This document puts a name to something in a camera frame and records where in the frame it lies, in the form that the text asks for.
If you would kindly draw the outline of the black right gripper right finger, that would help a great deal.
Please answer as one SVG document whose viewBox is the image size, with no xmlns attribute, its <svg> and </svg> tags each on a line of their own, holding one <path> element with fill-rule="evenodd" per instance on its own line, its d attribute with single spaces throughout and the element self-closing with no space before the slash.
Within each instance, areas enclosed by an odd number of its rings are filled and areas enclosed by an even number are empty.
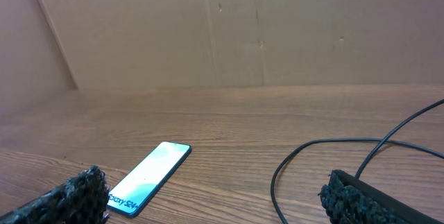
<svg viewBox="0 0 444 224">
<path fill-rule="evenodd" d="M 342 170 L 333 170 L 318 194 L 331 223 L 443 224 Z"/>
</svg>

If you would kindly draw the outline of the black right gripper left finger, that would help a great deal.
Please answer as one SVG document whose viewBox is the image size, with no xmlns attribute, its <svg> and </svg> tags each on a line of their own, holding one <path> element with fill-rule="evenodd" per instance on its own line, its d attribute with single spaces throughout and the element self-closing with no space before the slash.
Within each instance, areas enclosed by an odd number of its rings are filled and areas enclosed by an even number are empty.
<svg viewBox="0 0 444 224">
<path fill-rule="evenodd" d="M 102 224 L 110 188 L 96 165 L 1 216 L 1 224 Z"/>
</svg>

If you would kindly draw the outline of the Samsung Galaxy smartphone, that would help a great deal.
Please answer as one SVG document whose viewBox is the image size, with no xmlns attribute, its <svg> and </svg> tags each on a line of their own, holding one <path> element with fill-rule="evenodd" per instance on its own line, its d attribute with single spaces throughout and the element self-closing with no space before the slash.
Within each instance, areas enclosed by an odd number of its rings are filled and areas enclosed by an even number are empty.
<svg viewBox="0 0 444 224">
<path fill-rule="evenodd" d="M 107 208 L 136 217 L 191 153 L 191 146 L 164 141 L 110 190 Z"/>
</svg>

